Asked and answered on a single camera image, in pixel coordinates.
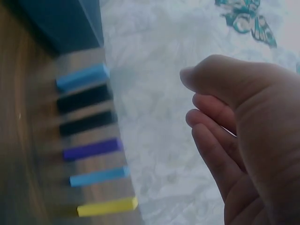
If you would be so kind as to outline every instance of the purple chalk pastel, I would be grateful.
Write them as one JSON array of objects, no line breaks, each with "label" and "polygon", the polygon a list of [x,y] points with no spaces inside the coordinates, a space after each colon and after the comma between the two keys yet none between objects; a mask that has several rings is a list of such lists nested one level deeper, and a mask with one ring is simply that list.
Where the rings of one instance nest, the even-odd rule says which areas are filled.
[{"label": "purple chalk pastel", "polygon": [[123,150],[122,142],[119,138],[113,138],[102,142],[97,142],[85,146],[65,149],[63,157],[65,161],[73,161],[90,156],[107,154],[114,151]]}]

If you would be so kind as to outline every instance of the teal butterfly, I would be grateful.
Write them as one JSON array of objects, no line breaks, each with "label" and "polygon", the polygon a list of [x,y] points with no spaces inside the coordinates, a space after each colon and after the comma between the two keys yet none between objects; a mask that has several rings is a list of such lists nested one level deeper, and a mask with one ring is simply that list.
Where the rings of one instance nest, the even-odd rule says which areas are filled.
[{"label": "teal butterfly", "polygon": [[257,14],[261,0],[215,0],[217,6],[230,8],[231,12],[222,14],[226,18],[227,26],[233,27],[238,33],[246,34],[251,31],[252,37],[277,47],[274,35],[266,19]]}]

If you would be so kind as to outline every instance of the black chalk pastel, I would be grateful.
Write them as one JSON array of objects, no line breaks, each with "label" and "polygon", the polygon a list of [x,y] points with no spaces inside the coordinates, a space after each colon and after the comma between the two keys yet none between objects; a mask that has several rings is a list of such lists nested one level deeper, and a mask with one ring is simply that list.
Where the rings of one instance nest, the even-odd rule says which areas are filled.
[{"label": "black chalk pastel", "polygon": [[57,100],[57,108],[60,113],[69,113],[113,98],[109,87],[105,85],[93,87],[82,92],[61,97]]},{"label": "black chalk pastel", "polygon": [[106,126],[117,121],[117,116],[112,111],[97,113],[80,120],[67,122],[60,125],[60,135],[69,136],[86,130]]}]

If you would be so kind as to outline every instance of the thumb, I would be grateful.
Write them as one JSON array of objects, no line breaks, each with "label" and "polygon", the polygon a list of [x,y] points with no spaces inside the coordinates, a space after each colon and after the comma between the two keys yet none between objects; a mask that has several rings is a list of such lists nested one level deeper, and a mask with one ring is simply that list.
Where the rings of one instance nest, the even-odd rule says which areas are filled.
[{"label": "thumb", "polygon": [[190,90],[215,96],[235,110],[274,82],[268,67],[274,65],[212,55],[195,67],[181,70],[180,78]]}]

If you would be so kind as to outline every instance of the finger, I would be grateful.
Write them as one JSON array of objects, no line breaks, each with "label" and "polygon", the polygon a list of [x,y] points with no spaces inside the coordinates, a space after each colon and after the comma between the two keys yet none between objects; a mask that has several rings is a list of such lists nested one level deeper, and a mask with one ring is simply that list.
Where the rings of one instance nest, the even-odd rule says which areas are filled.
[{"label": "finger", "polygon": [[246,171],[236,137],[225,131],[215,121],[197,109],[193,109],[187,113],[186,121],[192,128],[197,124],[203,124],[215,136],[227,155],[235,161],[242,171]]},{"label": "finger", "polygon": [[225,201],[230,189],[242,177],[243,172],[206,126],[197,124],[193,127],[192,135]]},{"label": "finger", "polygon": [[194,68],[182,70],[180,78],[192,91],[215,96],[236,109],[274,82],[284,81],[279,70],[283,69],[272,64],[250,63],[212,55]]},{"label": "finger", "polygon": [[219,99],[209,95],[195,94],[193,104],[217,124],[236,135],[236,123],[232,109]]}]

